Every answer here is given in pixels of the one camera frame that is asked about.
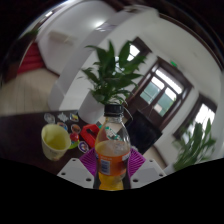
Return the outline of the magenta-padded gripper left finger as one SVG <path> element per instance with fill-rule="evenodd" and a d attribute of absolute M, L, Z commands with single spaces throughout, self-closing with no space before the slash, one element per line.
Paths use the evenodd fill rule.
<path fill-rule="evenodd" d="M 97 174 L 97 159 L 92 148 L 80 158 L 71 158 L 58 176 L 78 186 L 92 189 Z"/>

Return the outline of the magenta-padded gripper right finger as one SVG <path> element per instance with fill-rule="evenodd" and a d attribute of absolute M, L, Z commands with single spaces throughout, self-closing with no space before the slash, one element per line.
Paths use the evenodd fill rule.
<path fill-rule="evenodd" d="M 128 159 L 128 177 L 131 189 L 143 187 L 165 176 L 165 172 L 154 159 L 147 160 L 138 151 L 131 150 Z"/>

